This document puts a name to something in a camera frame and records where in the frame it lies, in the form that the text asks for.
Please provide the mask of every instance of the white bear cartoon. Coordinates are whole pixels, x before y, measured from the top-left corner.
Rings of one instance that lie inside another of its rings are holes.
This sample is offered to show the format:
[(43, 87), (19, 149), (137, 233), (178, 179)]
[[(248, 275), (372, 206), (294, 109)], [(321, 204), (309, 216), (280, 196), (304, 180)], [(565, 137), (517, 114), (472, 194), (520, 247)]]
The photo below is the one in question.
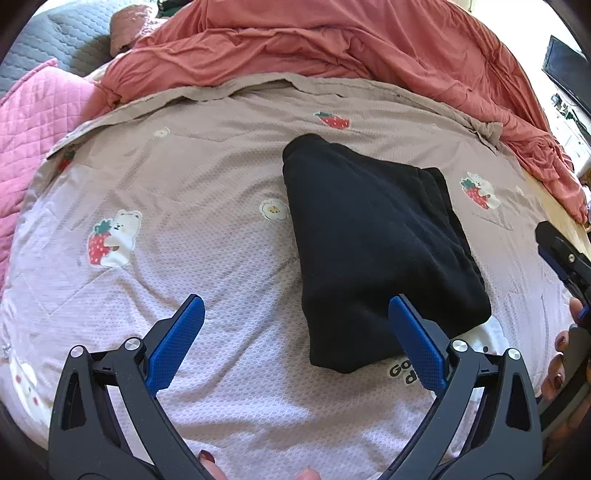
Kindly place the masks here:
[(495, 195), (495, 188), (492, 184), (483, 179), (477, 173), (468, 172), (468, 178), (478, 188), (478, 195), (486, 198), (486, 205), (490, 209), (499, 208), (501, 201)]
[(135, 249), (135, 237), (141, 226), (141, 212), (137, 210), (117, 212), (111, 222), (109, 236), (103, 242), (110, 251), (100, 259), (102, 267), (124, 267), (129, 263), (131, 252)]
[(9, 361), (12, 384), (24, 410), (34, 421), (49, 428), (51, 405), (47, 405), (37, 393), (37, 377), (33, 368), (20, 363), (14, 353), (10, 355)]

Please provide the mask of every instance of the metal screw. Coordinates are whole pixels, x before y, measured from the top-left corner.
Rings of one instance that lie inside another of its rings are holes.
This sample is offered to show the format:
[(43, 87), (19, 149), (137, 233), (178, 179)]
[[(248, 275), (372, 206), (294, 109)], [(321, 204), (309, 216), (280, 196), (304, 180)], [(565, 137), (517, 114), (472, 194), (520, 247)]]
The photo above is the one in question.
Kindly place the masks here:
[(125, 349), (126, 350), (137, 350), (139, 345), (141, 344), (141, 340), (139, 338), (130, 338), (125, 342)]
[(509, 355), (513, 360), (519, 360), (521, 358), (519, 350), (516, 350), (514, 348), (509, 348), (507, 355)]
[(452, 342), (452, 348), (456, 352), (465, 352), (468, 350), (468, 344), (464, 340), (454, 340)]
[(72, 350), (70, 350), (70, 355), (74, 358), (78, 358), (80, 355), (84, 353), (84, 348), (80, 345), (76, 345)]

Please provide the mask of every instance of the human hand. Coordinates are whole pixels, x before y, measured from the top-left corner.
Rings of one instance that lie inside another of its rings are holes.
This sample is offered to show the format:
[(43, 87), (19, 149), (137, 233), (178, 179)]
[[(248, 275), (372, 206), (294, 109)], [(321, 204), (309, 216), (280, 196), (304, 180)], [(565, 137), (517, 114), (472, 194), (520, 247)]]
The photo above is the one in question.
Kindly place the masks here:
[[(581, 310), (583, 310), (583, 304), (581, 304), (580, 300), (578, 299), (570, 299), (569, 306), (570, 314), (573, 316), (573, 320), (578, 323), (579, 313)], [(564, 373), (564, 365), (562, 363), (562, 352), (564, 352), (568, 346), (569, 332), (565, 330), (564, 332), (560, 332), (554, 341), (554, 347), (556, 348), (558, 355), (556, 355), (550, 361), (548, 366), (548, 376), (542, 383), (542, 395), (546, 400), (554, 400), (560, 392), (560, 388), (564, 384), (566, 375)], [(591, 365), (587, 366), (587, 381), (591, 383)], [(581, 421), (587, 414), (589, 407), (591, 407), (591, 393), (589, 393), (583, 399), (570, 418), (562, 425), (558, 426), (558, 428), (556, 428), (555, 431), (550, 434), (544, 446), (545, 460), (551, 459), (554, 455), (556, 455), (556, 453), (558, 453), (558, 451), (570, 438), (572, 433), (581, 424)]]
[[(228, 480), (228, 477), (222, 472), (220, 467), (216, 465), (216, 461), (213, 455), (206, 450), (201, 450), (197, 457), (201, 464), (207, 469), (207, 471), (214, 477), (215, 480)], [(311, 468), (300, 472), (294, 480), (321, 480), (318, 472), (315, 472)]]

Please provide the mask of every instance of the strawberry print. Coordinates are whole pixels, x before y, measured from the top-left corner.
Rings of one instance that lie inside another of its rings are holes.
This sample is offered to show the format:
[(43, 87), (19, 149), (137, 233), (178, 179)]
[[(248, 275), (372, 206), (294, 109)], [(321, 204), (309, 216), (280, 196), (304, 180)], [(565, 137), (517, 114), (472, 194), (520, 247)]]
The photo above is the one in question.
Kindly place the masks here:
[(333, 113), (316, 112), (314, 116), (320, 118), (329, 127), (336, 128), (337, 130), (344, 130), (351, 126), (351, 120), (339, 117)]
[(72, 163), (74, 160), (74, 156), (76, 155), (76, 150), (66, 150), (64, 156), (61, 158), (59, 165), (57, 166), (57, 174), (63, 173), (66, 168)]
[(111, 251), (110, 247), (105, 246), (105, 240), (111, 234), (111, 222), (103, 220), (97, 223), (93, 233), (88, 237), (88, 258), (91, 265), (100, 265), (101, 259)]
[(460, 180), (460, 185), (464, 193), (485, 210), (499, 208), (501, 205), (493, 185), (476, 173), (468, 172), (467, 177)]
[(479, 206), (481, 206), (485, 210), (488, 210), (488, 205), (486, 204), (486, 198), (478, 195), (478, 187), (476, 187), (474, 185), (473, 187), (470, 187), (467, 190), (464, 189), (464, 192), (466, 192), (466, 195), (468, 195), (472, 200), (474, 200)]

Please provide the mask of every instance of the black cloth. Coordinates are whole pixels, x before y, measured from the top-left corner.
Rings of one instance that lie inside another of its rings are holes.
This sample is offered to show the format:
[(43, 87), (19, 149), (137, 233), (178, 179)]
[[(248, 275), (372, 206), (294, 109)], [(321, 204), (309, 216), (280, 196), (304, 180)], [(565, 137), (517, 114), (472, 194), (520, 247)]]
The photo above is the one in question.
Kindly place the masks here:
[(310, 362), (348, 373), (403, 353), (388, 321), (405, 294), (451, 338), (491, 304), (437, 168), (376, 160), (314, 134), (283, 151)]

